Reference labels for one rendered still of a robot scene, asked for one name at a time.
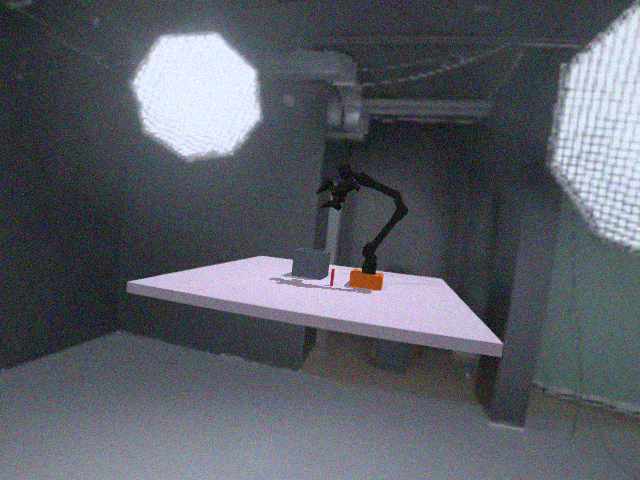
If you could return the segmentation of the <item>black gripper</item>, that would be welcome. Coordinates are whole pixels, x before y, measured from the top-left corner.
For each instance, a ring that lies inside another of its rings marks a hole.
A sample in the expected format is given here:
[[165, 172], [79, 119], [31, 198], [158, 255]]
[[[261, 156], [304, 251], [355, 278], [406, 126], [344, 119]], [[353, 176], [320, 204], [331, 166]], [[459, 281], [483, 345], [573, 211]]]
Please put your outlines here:
[[339, 196], [341, 196], [343, 194], [345, 194], [345, 195], [347, 194], [347, 190], [345, 189], [345, 186], [344, 186], [343, 182], [342, 183], [339, 182], [339, 184], [335, 186], [333, 180], [330, 177], [327, 176], [327, 177], [325, 177], [325, 180], [324, 180], [323, 184], [318, 189], [316, 194], [321, 193], [321, 192], [323, 192], [325, 190], [331, 190], [331, 194], [332, 194], [333, 200], [332, 201], [329, 200], [328, 202], [324, 203], [320, 207], [321, 208], [333, 207], [337, 211], [340, 210], [342, 208], [342, 206], [341, 206], [340, 201], [337, 198], [339, 198]]

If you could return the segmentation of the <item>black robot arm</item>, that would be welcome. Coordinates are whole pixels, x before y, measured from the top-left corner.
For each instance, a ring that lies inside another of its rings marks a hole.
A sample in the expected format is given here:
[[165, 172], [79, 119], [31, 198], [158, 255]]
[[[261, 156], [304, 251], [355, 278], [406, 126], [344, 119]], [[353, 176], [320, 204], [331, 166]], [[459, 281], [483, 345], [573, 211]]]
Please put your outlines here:
[[[365, 172], [361, 172], [361, 173], [353, 172], [350, 163], [338, 167], [338, 171], [340, 173], [341, 178], [346, 180], [343, 182], [343, 184], [347, 192], [354, 189], [356, 189], [356, 191], [359, 192], [360, 186], [358, 186], [357, 182], [354, 181], [354, 179], [356, 179], [360, 185], [379, 190], [393, 197], [395, 200], [397, 209], [394, 215], [392, 216], [391, 220], [387, 223], [387, 225], [382, 229], [382, 231], [377, 235], [377, 237], [371, 243], [368, 241], [366, 246], [363, 247], [364, 249], [362, 251], [362, 254], [366, 260], [364, 261], [362, 266], [362, 273], [376, 275], [377, 257], [374, 253], [377, 250], [379, 244], [393, 229], [393, 227], [407, 214], [408, 208], [404, 205], [400, 192], [398, 190], [395, 190], [383, 183], [376, 181]], [[352, 176], [354, 176], [354, 179]]]

